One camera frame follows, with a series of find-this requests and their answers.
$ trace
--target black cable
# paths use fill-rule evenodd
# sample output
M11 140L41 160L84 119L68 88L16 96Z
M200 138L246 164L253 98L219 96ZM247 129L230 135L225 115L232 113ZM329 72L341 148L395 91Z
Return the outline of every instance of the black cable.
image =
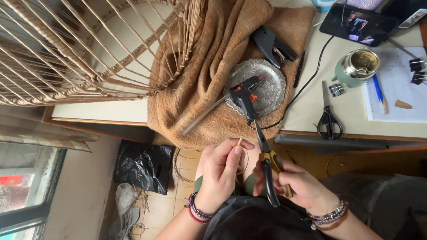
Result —
M344 2L344 6L342 7L342 17L341 17L341 26L342 26L342 24L344 23L344 10L345 10L345 6L347 5L347 1L348 0L345 0L345 2ZM285 111L283 112L283 115L282 115L282 117L280 118L280 120L279 121L277 121L276 123L274 123L274 124L272 124L272 125L270 125L270 126L268 126L268 127L263 127L263 128L261 128L261 130L265 130L265 129L269 129L269 128L272 128L272 127L274 127L274 126L276 126L276 125L278 125L278 124L280 124L282 121L283 121L283 119L285 118L285 114L286 114L286 111L288 110L288 108L291 106L291 104L296 100L296 98L301 94L301 92L304 90L304 88L305 87L307 87L307 85L311 82L311 80L313 80L313 78L314 77L316 77L316 75L317 75L317 73L319 72L319 68L320 68L320 62L322 61L322 56L323 56L323 52L325 51L325 48L327 47L327 45L328 45L328 43L334 38L335 36L333 35L326 43L325 43L325 45L323 46L323 48L322 48L322 51L320 52L320 56L319 56L319 61L318 61L318 63L317 63L317 69L316 69L316 72L313 74L313 76L311 76L311 78L307 81L307 83L301 88L301 90L295 95L295 97L288 103L288 105L286 105L286 108L285 108Z

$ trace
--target notebook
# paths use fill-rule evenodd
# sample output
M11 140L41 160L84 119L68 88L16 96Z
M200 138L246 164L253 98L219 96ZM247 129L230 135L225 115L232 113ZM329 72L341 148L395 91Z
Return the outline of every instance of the notebook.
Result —
M407 47L419 58L427 59L422 47ZM376 47L381 64L377 72L378 82L387 103L387 115L380 104L374 81L370 78L362 84L363 101L369 121L398 123L427 123L427 85L411 83L413 72L409 68L411 56L394 47ZM412 105L412 109L395 107L396 100Z

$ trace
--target pencil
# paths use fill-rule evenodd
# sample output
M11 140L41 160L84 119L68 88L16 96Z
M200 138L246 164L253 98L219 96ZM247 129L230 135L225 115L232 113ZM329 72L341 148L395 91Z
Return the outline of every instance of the pencil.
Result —
M380 84L378 83L377 75L374 74L372 76L372 78L374 79L375 90L377 91L378 100L380 101L380 103L381 103L381 105L383 106L383 109L384 109L384 115L387 115L387 105L386 105L386 102L384 100L383 93L382 93L381 88L380 88Z

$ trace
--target stapler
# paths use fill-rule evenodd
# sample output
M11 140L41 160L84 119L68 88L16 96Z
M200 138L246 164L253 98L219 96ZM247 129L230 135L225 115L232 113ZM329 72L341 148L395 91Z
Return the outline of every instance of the stapler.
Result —
M280 57L280 62L285 62L286 59L295 61L298 56L286 44L277 39L276 35L264 26L260 26L251 34L260 52L267 60L276 68L280 69L279 63L274 58L273 52Z

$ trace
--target pliers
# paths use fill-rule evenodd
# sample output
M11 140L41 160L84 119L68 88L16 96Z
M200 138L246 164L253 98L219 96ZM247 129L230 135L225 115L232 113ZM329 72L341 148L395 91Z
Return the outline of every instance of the pliers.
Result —
M283 170L280 168L280 165L277 162L276 153L270 150L267 140L263 132L261 131L258 122L255 120L254 123L255 129L257 131L258 144L260 145L261 149L261 153L258 156L258 161L260 161L261 165L263 166L264 179L267 188L267 196L270 199L270 202L273 207L276 208L280 205L280 203L277 199L276 194L274 193L272 171L279 175L279 173L283 172ZM292 198L292 190L289 185L284 186L283 190L287 199Z

